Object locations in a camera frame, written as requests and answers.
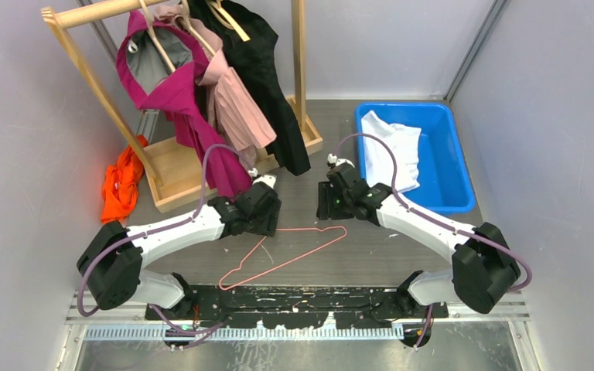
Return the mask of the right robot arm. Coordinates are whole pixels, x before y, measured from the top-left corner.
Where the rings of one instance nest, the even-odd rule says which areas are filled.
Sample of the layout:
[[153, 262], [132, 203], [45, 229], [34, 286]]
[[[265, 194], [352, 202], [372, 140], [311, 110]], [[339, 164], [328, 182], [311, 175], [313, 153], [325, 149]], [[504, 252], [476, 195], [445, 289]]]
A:
[[364, 220], [412, 238], [449, 263], [443, 271], [416, 271], [398, 286], [397, 304], [408, 317], [447, 301], [461, 301], [488, 314], [521, 276], [498, 227], [458, 223], [393, 192], [389, 185], [370, 186], [349, 163], [331, 168], [317, 190], [319, 220]]

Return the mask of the white skirt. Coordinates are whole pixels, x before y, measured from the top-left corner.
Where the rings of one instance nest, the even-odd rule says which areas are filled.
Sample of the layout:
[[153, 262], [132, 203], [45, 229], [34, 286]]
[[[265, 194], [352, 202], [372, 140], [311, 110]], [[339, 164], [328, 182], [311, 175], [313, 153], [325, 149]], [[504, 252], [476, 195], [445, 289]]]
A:
[[366, 180], [371, 184], [391, 184], [393, 176], [392, 158], [397, 163], [395, 188], [399, 192], [417, 189], [418, 182], [418, 143], [421, 128], [399, 123], [387, 123], [374, 111], [361, 118], [361, 131], [378, 138], [378, 141], [363, 137]]

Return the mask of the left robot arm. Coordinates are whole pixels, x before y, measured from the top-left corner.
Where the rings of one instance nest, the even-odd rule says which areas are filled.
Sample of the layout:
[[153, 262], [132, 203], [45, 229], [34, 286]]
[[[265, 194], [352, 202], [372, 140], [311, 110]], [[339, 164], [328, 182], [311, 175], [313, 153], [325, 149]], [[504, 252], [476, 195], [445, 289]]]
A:
[[275, 183], [275, 176], [262, 175], [233, 199], [217, 196], [202, 201], [192, 213], [157, 223], [104, 224], [77, 261], [81, 290], [92, 295], [98, 310], [134, 301], [163, 308], [177, 319], [187, 318], [195, 300], [186, 280], [179, 274], [158, 274], [147, 266], [199, 243], [243, 233], [274, 236], [282, 204]]

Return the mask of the pink wire hanger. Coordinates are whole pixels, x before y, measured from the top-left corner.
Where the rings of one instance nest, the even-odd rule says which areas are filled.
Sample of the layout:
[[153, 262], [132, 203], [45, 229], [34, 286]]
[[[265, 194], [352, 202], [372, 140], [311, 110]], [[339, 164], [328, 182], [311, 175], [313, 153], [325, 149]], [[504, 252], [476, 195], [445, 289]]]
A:
[[238, 263], [224, 273], [217, 287], [231, 291], [246, 284], [253, 284], [269, 274], [345, 240], [345, 226], [281, 227], [276, 237], [262, 237]]

